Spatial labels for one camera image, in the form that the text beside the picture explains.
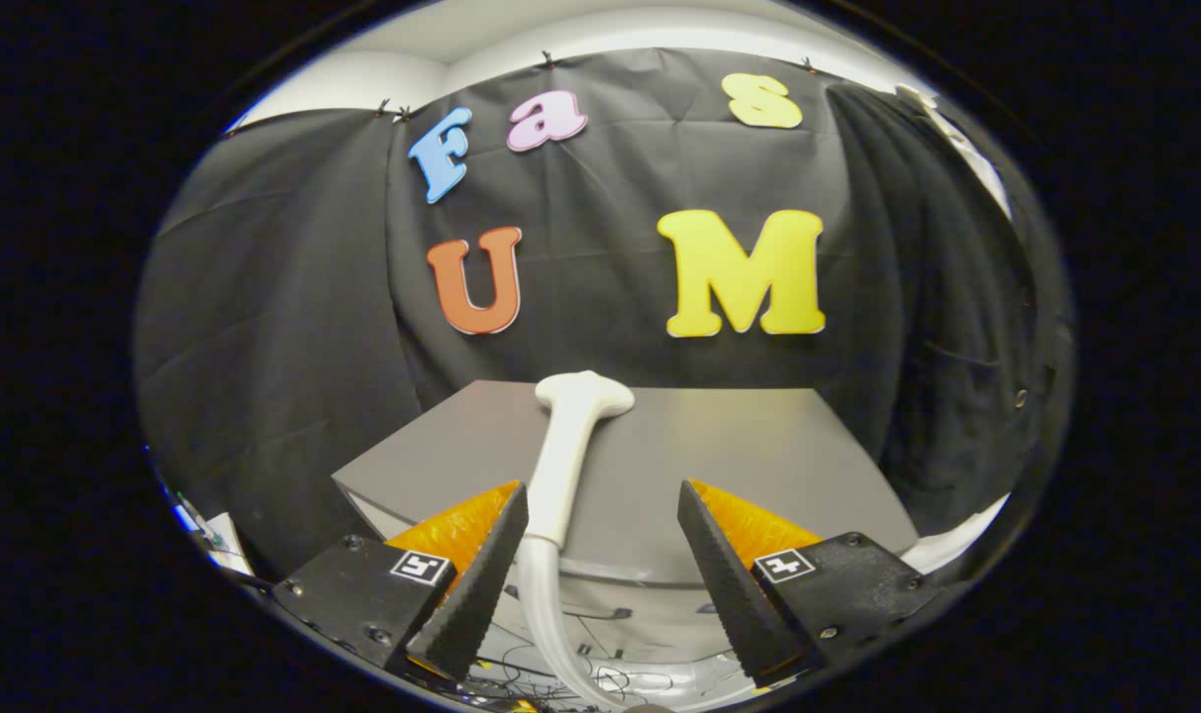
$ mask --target letter f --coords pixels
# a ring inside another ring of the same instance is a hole
[[[468,137],[464,134],[461,125],[468,122],[472,110],[467,107],[456,107],[454,112],[446,115],[435,127],[420,137],[411,145],[406,155],[419,162],[420,170],[424,172],[424,180],[429,184],[426,199],[429,203],[437,203],[448,190],[454,188],[456,182],[464,178],[468,170],[464,163],[452,163],[450,156],[460,157],[468,152]]]

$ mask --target orange letter u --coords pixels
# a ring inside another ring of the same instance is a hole
[[[513,246],[520,240],[520,229],[502,227],[488,230],[477,244],[490,253],[490,270],[495,281],[495,302],[485,310],[468,298],[468,281],[464,272],[467,240],[447,240],[428,252],[429,265],[437,278],[437,299],[442,313],[454,329],[464,334],[495,334],[508,329],[520,312],[520,283],[516,278],[516,253]]]

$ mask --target black curtain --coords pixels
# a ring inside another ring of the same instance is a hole
[[[802,125],[741,125],[719,88],[731,72],[776,77]],[[510,109],[550,89],[578,95],[587,127],[510,152]],[[460,106],[467,175],[430,206],[406,154]],[[825,330],[668,336],[675,257],[656,223],[682,209],[718,212],[747,252],[778,209],[821,217]],[[492,281],[477,238],[500,226],[522,229],[521,311],[500,334],[460,334],[424,253],[468,240],[479,306]],[[271,574],[364,532],[330,475],[420,412],[473,379],[586,369],[632,385],[817,388],[932,534],[1011,490],[1038,442],[1053,369],[1040,331],[1066,299],[1034,278],[1056,269],[1052,246],[1032,263],[1038,240],[1052,235],[1009,223],[894,96],[745,54],[561,60],[408,121],[306,112],[215,145],[144,272],[139,407],[161,474],[204,514],[229,511]]]

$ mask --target letter m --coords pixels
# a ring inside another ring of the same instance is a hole
[[[745,248],[713,211],[670,212],[657,232],[675,244],[679,312],[667,322],[671,337],[711,337],[723,320],[710,310],[710,292],[739,332],[749,330],[771,289],[771,304],[758,323],[767,334],[814,334],[825,329],[815,295],[815,239],[820,217],[806,211],[767,216],[753,252]]]

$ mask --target table surface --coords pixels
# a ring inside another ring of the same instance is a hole
[[[916,544],[900,498],[814,389],[632,391],[635,407],[592,433],[563,574],[700,586],[676,519],[686,478],[823,538],[862,532],[897,553]],[[527,481],[549,417],[532,383],[477,381],[333,478],[418,523],[513,479]]]

